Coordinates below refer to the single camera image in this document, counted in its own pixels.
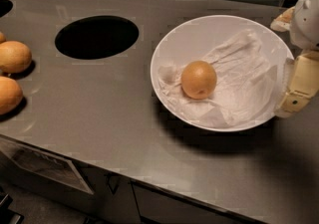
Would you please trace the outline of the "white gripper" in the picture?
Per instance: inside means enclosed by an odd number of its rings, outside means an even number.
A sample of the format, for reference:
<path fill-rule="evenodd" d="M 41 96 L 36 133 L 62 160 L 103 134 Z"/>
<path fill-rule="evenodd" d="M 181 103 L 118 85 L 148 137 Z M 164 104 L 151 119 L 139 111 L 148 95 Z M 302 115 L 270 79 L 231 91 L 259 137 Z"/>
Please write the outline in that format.
<path fill-rule="evenodd" d="M 291 43 L 300 49 L 319 49 L 319 0 L 298 0 L 275 18 L 270 28 L 290 30 Z M 287 58 L 283 67 L 282 93 L 275 115 L 283 118 L 301 112 L 319 92 L 319 52 L 303 51 L 296 59 Z"/>

